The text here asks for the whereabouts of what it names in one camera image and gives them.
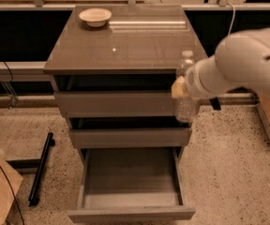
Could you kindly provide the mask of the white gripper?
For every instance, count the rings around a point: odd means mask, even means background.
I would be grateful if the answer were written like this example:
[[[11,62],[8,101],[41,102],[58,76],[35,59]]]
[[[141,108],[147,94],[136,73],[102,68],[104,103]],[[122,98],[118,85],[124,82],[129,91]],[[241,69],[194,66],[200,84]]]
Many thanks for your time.
[[[215,98],[235,86],[226,80],[218,70],[215,56],[196,62],[186,72],[186,78],[179,76],[172,84],[172,98]]]

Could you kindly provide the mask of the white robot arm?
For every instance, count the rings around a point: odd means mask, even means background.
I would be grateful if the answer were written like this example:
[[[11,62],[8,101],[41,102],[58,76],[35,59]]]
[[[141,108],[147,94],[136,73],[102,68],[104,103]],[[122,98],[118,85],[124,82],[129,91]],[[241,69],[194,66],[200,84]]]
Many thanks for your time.
[[[245,30],[222,39],[215,53],[172,84],[172,97],[215,98],[245,87],[270,97],[270,28]]]

